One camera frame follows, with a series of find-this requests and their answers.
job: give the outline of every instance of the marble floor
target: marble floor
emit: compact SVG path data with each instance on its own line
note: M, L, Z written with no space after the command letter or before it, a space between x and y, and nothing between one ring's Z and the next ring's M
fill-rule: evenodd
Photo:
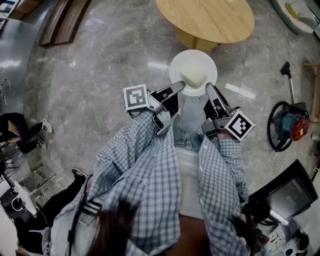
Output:
M255 17L252 35L207 54L217 66L217 87L232 106L242 107L256 123L243 143L253 192L295 159L309 173L316 163L315 145L308 135L277 153L273 165L279 168L270 171L267 160L272 150L266 129L272 107L290 101L289 83L280 74L286 61L291 63L296 101L311 107L314 77L302 64L319 60L320 44L312 35L293 34L268 0L248 3ZM66 183L74 166L92 172L95 152L131 121L123 109L122 89L147 84L152 90L168 85L170 63L185 49L155 0L92 0L74 43L35 47L29 61L24 114L31 123L46 117L54 128L53 134L42 134L48 150L30 153L30 164L43 163ZM226 84L239 88L240 93L227 89Z

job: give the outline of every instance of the table leg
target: table leg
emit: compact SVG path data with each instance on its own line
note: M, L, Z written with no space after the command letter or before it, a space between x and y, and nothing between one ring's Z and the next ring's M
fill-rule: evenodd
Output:
M189 49L208 51L213 49L218 44L217 42L211 42L195 37L187 32L184 32L178 27L175 28L175 35L178 40Z

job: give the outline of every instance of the screen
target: screen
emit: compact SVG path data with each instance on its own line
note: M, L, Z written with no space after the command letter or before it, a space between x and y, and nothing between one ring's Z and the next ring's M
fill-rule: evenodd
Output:
M299 181L294 178L266 198L269 206L285 220L311 203Z

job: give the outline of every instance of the sneaker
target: sneaker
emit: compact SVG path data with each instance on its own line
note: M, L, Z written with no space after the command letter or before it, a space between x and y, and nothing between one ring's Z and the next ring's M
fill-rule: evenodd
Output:
M84 177L85 179L88 177L86 173L84 173L79 168L72 168L71 172L73 173L74 177Z
M42 129L44 129L48 133L52 134L54 129L52 128L52 125L48 122L48 120L44 118L41 120L41 122L42 122Z
M38 141L39 148L42 148L44 150L48 148L47 144L41 138L37 138L36 140Z

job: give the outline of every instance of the wooden table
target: wooden table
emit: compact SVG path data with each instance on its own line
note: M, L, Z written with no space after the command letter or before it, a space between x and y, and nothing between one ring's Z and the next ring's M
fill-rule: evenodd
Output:
M156 5L190 49L206 51L217 44L240 42L255 25L245 0L156 0Z

